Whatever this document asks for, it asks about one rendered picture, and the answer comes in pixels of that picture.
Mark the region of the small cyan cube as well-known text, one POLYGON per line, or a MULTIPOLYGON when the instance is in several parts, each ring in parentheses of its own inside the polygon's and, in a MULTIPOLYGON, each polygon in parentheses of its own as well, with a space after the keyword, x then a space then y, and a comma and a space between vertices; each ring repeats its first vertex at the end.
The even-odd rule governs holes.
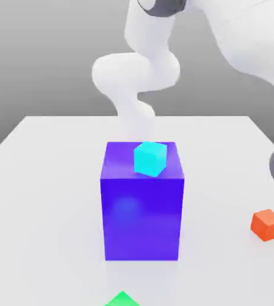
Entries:
POLYGON ((142 142, 133 150, 134 172, 157 177, 165 168, 168 147, 157 142, 142 142))

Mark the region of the small green cube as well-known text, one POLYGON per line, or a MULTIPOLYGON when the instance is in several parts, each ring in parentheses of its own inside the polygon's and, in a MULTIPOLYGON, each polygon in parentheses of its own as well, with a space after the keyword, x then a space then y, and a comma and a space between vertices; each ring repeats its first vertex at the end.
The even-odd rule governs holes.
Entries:
POLYGON ((104 306, 140 306, 125 291, 121 291, 104 306))

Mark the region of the small orange cube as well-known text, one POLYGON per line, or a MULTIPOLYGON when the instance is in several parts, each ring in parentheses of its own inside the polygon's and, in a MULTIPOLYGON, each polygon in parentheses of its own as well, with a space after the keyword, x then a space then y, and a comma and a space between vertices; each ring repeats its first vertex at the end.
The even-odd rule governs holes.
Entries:
POLYGON ((270 209, 255 212, 252 217, 251 230, 263 241, 274 239, 274 212, 270 209))

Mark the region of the large blue box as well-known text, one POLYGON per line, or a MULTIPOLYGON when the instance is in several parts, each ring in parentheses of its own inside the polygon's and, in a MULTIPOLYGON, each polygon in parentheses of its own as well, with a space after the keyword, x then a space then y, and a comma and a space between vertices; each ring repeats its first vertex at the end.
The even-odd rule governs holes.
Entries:
POLYGON ((176 261, 184 173, 176 144, 167 142, 166 168, 152 178, 133 169, 137 142, 108 142, 100 177, 105 259, 176 261))

